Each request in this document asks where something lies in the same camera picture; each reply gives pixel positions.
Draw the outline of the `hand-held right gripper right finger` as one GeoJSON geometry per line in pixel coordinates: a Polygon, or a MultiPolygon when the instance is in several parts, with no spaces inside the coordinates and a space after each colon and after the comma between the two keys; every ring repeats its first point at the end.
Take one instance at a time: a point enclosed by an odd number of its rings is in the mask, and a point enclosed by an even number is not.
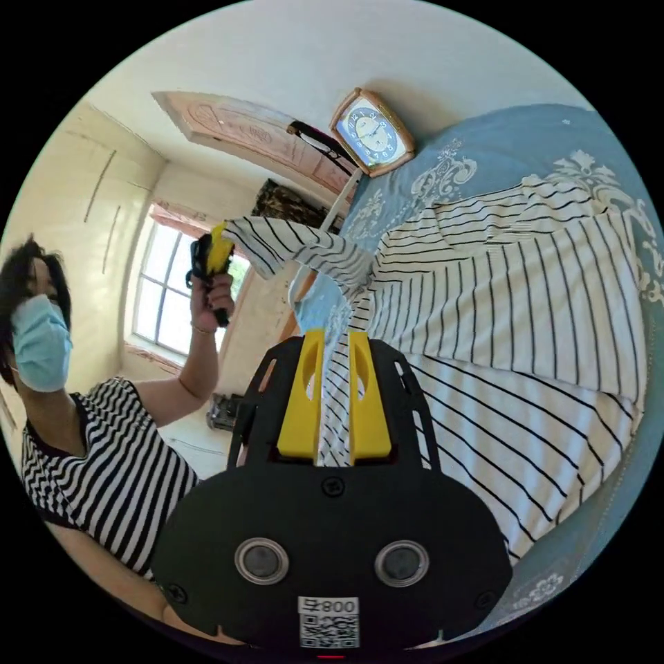
{"type": "Polygon", "coordinates": [[[351,465],[384,461],[391,441],[369,338],[349,334],[349,454],[351,465]]]}

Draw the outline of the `person's left hand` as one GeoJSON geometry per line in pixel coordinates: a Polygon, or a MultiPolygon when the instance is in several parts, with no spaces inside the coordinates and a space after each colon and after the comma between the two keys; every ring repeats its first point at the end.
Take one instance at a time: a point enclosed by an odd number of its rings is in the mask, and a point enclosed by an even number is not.
{"type": "Polygon", "coordinates": [[[228,325],[235,308],[232,284],[233,278],[227,273],[215,275],[209,282],[192,275],[191,316],[196,331],[212,334],[228,325]]]}

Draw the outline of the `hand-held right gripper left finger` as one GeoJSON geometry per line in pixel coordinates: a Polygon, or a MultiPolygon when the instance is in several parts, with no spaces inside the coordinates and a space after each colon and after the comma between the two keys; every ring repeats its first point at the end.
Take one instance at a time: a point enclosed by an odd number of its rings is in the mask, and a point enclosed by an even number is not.
{"type": "Polygon", "coordinates": [[[324,331],[311,329],[299,341],[277,450],[285,459],[315,463],[320,439],[324,331]]]}

